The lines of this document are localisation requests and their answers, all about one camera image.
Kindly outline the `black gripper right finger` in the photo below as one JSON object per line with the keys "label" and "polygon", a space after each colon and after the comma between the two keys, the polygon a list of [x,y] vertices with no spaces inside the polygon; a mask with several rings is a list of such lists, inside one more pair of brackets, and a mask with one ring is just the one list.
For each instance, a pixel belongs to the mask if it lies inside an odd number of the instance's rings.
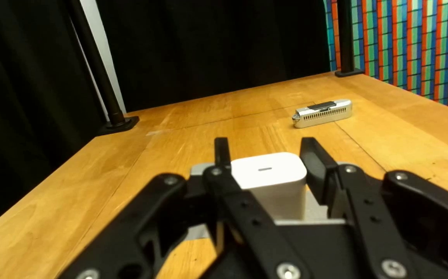
{"label": "black gripper right finger", "polygon": [[319,204],[329,204],[335,193],[336,161],[313,136],[301,139],[299,158],[307,169],[305,183]]}

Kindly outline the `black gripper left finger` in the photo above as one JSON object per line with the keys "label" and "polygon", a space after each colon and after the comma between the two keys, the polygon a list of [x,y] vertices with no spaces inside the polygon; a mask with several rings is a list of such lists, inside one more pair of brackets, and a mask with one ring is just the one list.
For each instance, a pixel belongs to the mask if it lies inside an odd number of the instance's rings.
{"label": "black gripper left finger", "polygon": [[214,139],[214,175],[223,175],[231,172],[231,153],[228,139],[225,136]]}

